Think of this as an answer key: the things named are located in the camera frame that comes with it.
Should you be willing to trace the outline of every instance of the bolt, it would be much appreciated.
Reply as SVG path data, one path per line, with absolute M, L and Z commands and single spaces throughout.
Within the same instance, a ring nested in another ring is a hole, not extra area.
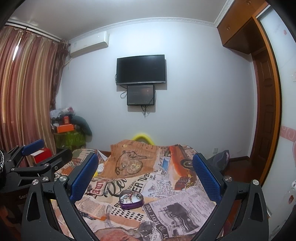
M 32 184 L 36 185 L 38 182 L 39 182 L 38 179 L 35 179 L 35 180 L 32 181 Z
M 44 177 L 44 178 L 42 178 L 42 181 L 47 182 L 48 179 L 49 179 L 48 177 Z
M 60 180 L 61 182 L 64 182 L 64 181 L 67 180 L 67 176 L 61 176 L 61 177 L 59 178 L 59 180 Z
M 253 180 L 253 184 L 256 185 L 256 186 L 258 186 L 258 185 L 259 185 L 259 181 L 256 180 L 256 179 L 254 179 L 254 180 Z
M 232 177 L 231 176 L 224 176 L 224 180 L 227 182 L 231 182 L 232 181 Z

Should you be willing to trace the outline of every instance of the wall-mounted television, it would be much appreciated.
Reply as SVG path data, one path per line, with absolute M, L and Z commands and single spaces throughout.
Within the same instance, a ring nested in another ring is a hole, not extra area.
M 117 59 L 117 85 L 143 83 L 165 83 L 164 55 L 143 55 Z

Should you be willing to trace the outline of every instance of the wooden door frame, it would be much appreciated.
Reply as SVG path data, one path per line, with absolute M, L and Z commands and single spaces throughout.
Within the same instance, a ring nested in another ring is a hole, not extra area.
M 260 9 L 258 9 L 258 11 L 256 11 L 254 13 L 254 15 L 252 16 L 252 18 L 254 19 L 257 27 L 260 30 L 260 33 L 263 37 L 270 61 L 271 61 L 271 67 L 272 67 L 272 72 L 274 75 L 274 84 L 275 84 L 275 91 L 276 91 L 276 112 L 275 112 L 275 125 L 274 125 L 274 133 L 273 133 L 273 137 L 272 137 L 272 141 L 271 141 L 271 147 L 270 147 L 270 151 L 266 160 L 266 164 L 264 167 L 264 170 L 261 174 L 261 177 L 259 179 L 259 182 L 261 183 L 261 185 L 263 185 L 268 172 L 270 170 L 273 158 L 274 158 L 274 154 L 276 152 L 276 148 L 277 148 L 277 144 L 278 144 L 278 140 L 279 140 L 279 133 L 280 133 L 280 128 L 281 128 L 281 83 L 280 83 L 280 77 L 279 77 L 279 70 L 278 70 L 278 66 L 276 63 L 276 59 L 275 59 L 275 55 L 273 52 L 273 49 L 271 47 L 271 44 L 269 42 L 269 39 L 267 37 L 267 34 L 264 30 L 264 28 L 262 27 L 261 23 L 257 20 L 256 16 L 263 11 L 263 9 L 265 9 L 268 6 L 268 3 L 265 3 L 261 6 Z M 258 54 L 259 52 L 263 51 L 264 49 L 260 49 L 254 53 L 252 53 L 252 56 Z M 253 63 L 254 63 L 254 67 L 255 67 L 255 74 L 256 74 L 256 85 L 257 85 L 257 121 L 256 121 L 256 129 L 255 129 L 255 136 L 254 136 L 254 142 L 253 142 L 253 146 L 252 146 L 252 152 L 250 155 L 250 159 L 252 160 L 253 155 L 254 155 L 254 150 L 255 150 L 255 145 L 256 145 L 256 138 L 258 135 L 258 124 L 259 124 L 259 117 L 260 117 L 260 90 L 259 90 L 259 82 L 258 82 L 258 72 L 257 72 L 257 67 L 256 67 L 256 63 L 254 61 L 253 58 Z

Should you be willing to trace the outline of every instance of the yellow object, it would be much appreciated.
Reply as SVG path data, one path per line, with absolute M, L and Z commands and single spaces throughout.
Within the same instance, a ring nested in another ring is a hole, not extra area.
M 138 141 L 139 139 L 144 139 L 147 144 L 155 145 L 149 136 L 144 133 L 137 134 L 133 137 L 133 141 Z

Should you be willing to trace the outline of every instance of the newspaper print bedspread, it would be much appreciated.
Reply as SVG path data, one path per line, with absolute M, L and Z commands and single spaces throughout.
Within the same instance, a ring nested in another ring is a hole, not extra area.
M 189 241 L 215 207 L 192 167 L 196 151 L 189 146 L 123 140 L 111 146 L 106 161 L 97 150 L 75 152 L 58 176 L 68 175 L 91 152 L 104 166 L 75 203 L 100 241 Z M 119 194 L 125 189 L 140 192 L 144 205 L 122 210 Z M 72 237 L 56 201 L 52 204 L 63 233 Z

